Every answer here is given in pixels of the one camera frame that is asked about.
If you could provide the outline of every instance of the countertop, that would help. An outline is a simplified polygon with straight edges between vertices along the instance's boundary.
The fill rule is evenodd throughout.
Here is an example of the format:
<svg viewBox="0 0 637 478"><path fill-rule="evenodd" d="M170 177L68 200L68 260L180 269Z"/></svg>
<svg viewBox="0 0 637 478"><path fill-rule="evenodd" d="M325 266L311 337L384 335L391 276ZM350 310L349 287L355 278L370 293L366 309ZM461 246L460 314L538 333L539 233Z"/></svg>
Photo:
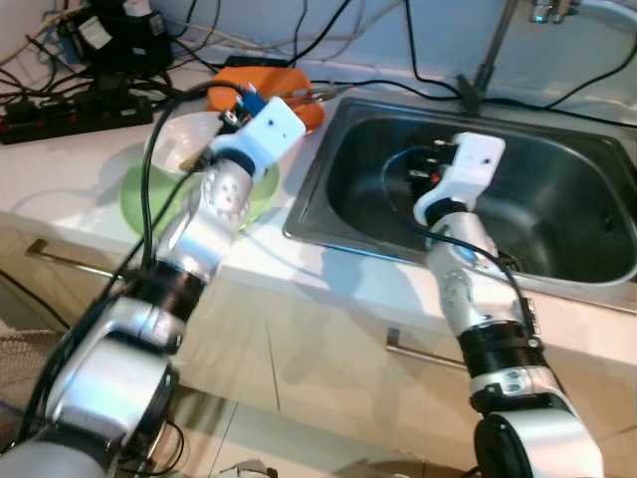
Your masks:
<svg viewBox="0 0 637 478"><path fill-rule="evenodd" d="M198 81L201 77L189 74L180 83ZM378 99L379 92L351 90L345 96ZM431 110L457 108L390 91L383 92L382 99ZM282 233L338 103L336 99L326 104L323 127L281 160L281 183L271 209L239 235L220 276L420 327L452 344L438 306L436 284L427 269L301 243ZM203 105L190 108L203 109ZM484 116L611 135L622 141L633 160L637 158L636 133L627 128L495 108L486 108ZM137 236L120 213L119 185L128 168L141 158L150 131L148 124L0 146L0 226L126 253ZM533 292L527 295L534 301L549 356L576 360L615 376L637 376L637 318Z"/></svg>

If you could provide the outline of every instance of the white bowl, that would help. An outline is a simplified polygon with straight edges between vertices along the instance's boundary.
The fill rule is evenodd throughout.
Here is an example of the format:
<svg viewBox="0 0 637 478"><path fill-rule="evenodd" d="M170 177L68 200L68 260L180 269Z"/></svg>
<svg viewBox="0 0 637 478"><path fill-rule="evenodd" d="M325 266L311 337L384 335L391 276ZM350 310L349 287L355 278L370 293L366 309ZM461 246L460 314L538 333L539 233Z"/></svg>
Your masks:
<svg viewBox="0 0 637 478"><path fill-rule="evenodd" d="M183 175L185 171L179 165L201 154L221 127L217 116L218 113L202 112L169 119L155 142L152 164L172 176Z"/></svg>

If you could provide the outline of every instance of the green plate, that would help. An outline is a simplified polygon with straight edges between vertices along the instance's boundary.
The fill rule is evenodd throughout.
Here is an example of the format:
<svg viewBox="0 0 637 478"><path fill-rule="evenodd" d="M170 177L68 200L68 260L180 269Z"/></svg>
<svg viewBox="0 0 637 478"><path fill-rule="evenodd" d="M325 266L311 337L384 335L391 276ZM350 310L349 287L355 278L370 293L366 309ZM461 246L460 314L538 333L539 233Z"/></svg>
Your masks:
<svg viewBox="0 0 637 478"><path fill-rule="evenodd" d="M179 213L181 210L181 199L188 191L188 185L191 184L193 180L196 180L196 176L190 178L181 186L181 189L166 211L166 215L158 224L156 228L157 231L162 230ZM139 199L140 181L141 161L134 164L128 170L121 182L121 190L119 191L121 213L128 225L138 234L141 234L143 231L143 226L141 225L141 202ZM164 172L162 169L156 166L150 168L149 197L152 217L157 215L176 182L177 179L175 179L174 176ZM242 227L254 222L264 211L268 210L278 185L279 169L276 165L273 165L268 169L268 172L266 172L261 182L252 189L250 193L250 214L248 214Z"/></svg>

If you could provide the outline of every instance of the cabinet handle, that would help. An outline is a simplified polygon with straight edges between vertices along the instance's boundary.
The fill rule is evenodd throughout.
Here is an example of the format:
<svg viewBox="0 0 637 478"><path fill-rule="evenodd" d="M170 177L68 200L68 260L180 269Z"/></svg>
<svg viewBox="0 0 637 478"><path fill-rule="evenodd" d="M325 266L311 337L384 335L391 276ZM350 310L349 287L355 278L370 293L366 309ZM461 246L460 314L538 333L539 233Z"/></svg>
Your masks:
<svg viewBox="0 0 637 478"><path fill-rule="evenodd" d="M34 259L40 259L41 261L51 262L59 266L70 267L78 271L89 272L102 277L112 277L112 272L100 266L92 266L85 262L76 261L75 259L67 259L66 257L56 256L45 252L45 248L49 245L44 239L36 239L33 244L25 251L25 256L32 257Z"/></svg>
<svg viewBox="0 0 637 478"><path fill-rule="evenodd" d="M393 327L388 328L387 329L387 344L385 345L385 349L388 352L391 352L392 354L397 354L403 357L409 357L411 359L427 361L435 365L449 366L451 368L457 368L460 370L467 369L467 367L462 361L453 360L451 358L435 356L433 354L427 354L425 352L409 349L408 347L403 347L401 344L398 343L399 339L400 339L400 331Z"/></svg>

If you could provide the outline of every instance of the stainless steel sink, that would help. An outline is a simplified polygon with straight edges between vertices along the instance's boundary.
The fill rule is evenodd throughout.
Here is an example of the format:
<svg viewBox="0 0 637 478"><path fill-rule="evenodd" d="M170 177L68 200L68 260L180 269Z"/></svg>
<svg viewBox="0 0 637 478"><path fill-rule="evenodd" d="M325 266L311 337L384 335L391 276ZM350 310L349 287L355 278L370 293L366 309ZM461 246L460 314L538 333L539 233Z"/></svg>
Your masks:
<svg viewBox="0 0 637 478"><path fill-rule="evenodd" d="M493 119L470 119L359 99L341 102L285 226L287 235L423 264L423 240L387 205L381 170L406 148L461 131L507 143L476 212L529 290L637 310L635 168L614 138ZM407 159L385 184L413 221Z"/></svg>

